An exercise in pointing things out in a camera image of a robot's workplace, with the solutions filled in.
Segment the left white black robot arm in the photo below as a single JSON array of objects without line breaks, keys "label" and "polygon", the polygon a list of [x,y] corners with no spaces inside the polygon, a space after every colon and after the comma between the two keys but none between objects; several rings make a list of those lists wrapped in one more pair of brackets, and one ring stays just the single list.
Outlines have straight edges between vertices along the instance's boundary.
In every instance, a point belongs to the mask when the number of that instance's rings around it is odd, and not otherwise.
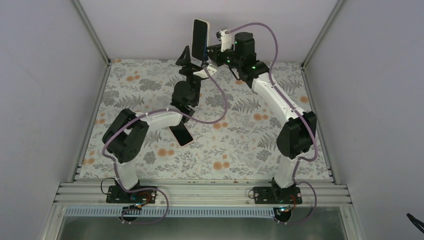
[{"label": "left white black robot arm", "polygon": [[129,108],[119,112],[102,137],[102,154],[111,159],[115,171],[115,184],[119,196],[131,203],[139,197],[140,181],[136,174],[134,158],[139,154],[149,131],[170,128],[176,136],[188,136],[185,123],[193,117],[200,100],[202,70],[191,62],[191,51],[185,46],[176,61],[179,73],[185,80],[175,84],[168,107],[147,113],[136,113]]}]

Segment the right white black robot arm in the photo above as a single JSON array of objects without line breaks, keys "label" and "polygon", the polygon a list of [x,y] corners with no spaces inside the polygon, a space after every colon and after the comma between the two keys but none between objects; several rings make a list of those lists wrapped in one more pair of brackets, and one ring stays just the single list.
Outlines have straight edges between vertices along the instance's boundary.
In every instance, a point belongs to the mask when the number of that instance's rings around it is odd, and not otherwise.
[{"label": "right white black robot arm", "polygon": [[219,67],[228,66],[239,81],[265,100],[282,124],[276,145],[286,160],[280,162],[270,191],[272,200],[282,204],[290,197],[289,188],[296,184],[300,161],[307,161],[305,154],[317,147],[317,116],[295,104],[275,80],[271,67],[257,59],[252,33],[232,35],[229,30],[221,30],[216,36],[220,43],[207,47],[209,59]]}]

